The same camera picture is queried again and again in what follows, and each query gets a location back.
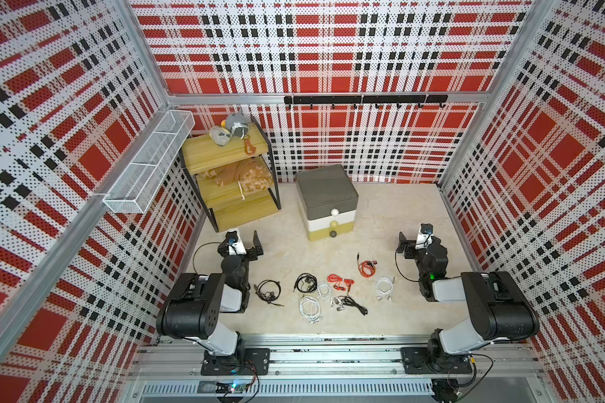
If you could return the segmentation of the red earphones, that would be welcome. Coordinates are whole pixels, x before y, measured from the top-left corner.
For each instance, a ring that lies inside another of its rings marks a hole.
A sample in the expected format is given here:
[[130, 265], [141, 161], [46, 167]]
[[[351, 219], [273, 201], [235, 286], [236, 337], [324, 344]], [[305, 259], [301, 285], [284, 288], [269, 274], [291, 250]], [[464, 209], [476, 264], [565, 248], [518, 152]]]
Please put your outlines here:
[[371, 278], [376, 274], [376, 260], [361, 260], [360, 255], [356, 256], [357, 268], [363, 278]]
[[354, 280], [349, 278], [343, 278], [336, 274], [330, 274], [327, 277], [327, 282], [332, 285], [332, 287], [338, 292], [344, 292], [346, 295], [349, 295], [351, 292], [351, 287], [354, 285]]

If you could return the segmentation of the white drawer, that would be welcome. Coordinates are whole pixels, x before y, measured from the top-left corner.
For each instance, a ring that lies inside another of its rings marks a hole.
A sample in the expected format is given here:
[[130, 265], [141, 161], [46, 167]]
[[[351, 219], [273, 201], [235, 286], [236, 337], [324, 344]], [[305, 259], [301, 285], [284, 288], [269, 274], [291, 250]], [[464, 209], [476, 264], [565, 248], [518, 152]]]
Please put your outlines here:
[[346, 223], [353, 223], [356, 219], [356, 210], [348, 211], [345, 213], [339, 213], [337, 215], [330, 214], [322, 218], [306, 221], [306, 228], [308, 232], [315, 232], [322, 229], [328, 229], [332, 223], [337, 225], [343, 225]]

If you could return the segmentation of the grey top drawer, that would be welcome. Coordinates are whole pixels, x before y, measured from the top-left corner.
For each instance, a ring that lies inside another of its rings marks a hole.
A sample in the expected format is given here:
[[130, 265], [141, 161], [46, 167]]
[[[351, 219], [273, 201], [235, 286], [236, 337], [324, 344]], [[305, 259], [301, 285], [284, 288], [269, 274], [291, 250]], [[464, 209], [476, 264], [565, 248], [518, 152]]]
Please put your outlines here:
[[295, 176], [297, 191], [307, 220], [356, 210], [359, 194], [342, 165], [299, 171]]

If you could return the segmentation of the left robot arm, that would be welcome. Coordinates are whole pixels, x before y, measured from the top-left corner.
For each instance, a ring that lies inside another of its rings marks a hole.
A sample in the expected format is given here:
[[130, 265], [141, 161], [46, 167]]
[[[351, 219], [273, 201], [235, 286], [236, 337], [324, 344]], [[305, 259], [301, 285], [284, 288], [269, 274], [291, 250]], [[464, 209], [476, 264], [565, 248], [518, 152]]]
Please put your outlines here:
[[264, 254], [257, 233], [245, 248], [239, 232], [228, 231], [218, 244], [221, 271], [210, 275], [181, 274], [160, 310], [161, 336], [194, 342], [204, 349], [201, 375], [268, 374], [270, 350], [250, 349], [245, 340], [221, 322], [222, 314], [245, 312], [250, 300], [250, 262]]

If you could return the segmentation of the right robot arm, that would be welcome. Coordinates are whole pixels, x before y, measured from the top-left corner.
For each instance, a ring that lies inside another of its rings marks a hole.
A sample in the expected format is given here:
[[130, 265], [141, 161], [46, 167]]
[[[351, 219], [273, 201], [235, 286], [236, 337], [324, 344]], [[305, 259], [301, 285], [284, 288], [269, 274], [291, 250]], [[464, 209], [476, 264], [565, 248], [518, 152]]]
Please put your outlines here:
[[416, 240], [398, 237], [396, 253], [413, 260], [420, 294], [427, 302], [467, 304], [467, 317], [435, 329], [424, 347], [404, 348], [406, 374], [475, 374], [472, 353], [495, 342], [518, 342], [539, 332], [539, 320], [514, 278], [505, 271], [463, 272], [448, 277], [448, 250], [424, 225]]

